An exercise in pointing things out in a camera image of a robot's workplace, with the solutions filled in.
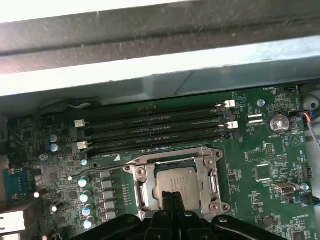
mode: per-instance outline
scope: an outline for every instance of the cpu socket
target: cpu socket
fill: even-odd
[[[220,149],[189,148],[142,155],[123,168],[133,175],[139,217],[162,207],[162,192],[180,192],[186,210],[201,213],[211,221],[231,207],[221,201],[217,161]]]

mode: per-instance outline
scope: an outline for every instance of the red wire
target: red wire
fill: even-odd
[[[304,112],[303,114],[305,115],[306,122],[307,122],[308,124],[310,124],[310,123],[311,123],[311,119],[310,119],[308,113]]]

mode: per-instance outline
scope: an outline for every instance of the motherboard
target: motherboard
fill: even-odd
[[[84,107],[11,119],[8,131],[6,198],[41,199],[39,239],[143,218],[161,208],[162,191],[181,192],[208,221],[227,214],[317,239],[297,86]]]

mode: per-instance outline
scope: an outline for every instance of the metal bracket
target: metal bracket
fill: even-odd
[[[157,196],[157,180],[155,170],[161,165],[179,164],[182,162],[194,162],[196,166],[197,186],[200,199],[199,209],[186,209],[201,211],[204,218],[211,221],[217,215],[228,212],[231,207],[228,203],[221,202],[217,161],[224,157],[220,149],[197,147],[184,150],[149,154],[137,157],[128,162],[134,164],[123,171],[133,175],[135,183],[135,198],[139,210],[139,217],[143,219],[145,213],[159,210]]]

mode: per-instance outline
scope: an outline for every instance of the blue port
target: blue port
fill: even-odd
[[[23,168],[11,168],[4,171],[5,197],[13,204],[22,200],[28,194],[27,172]]]

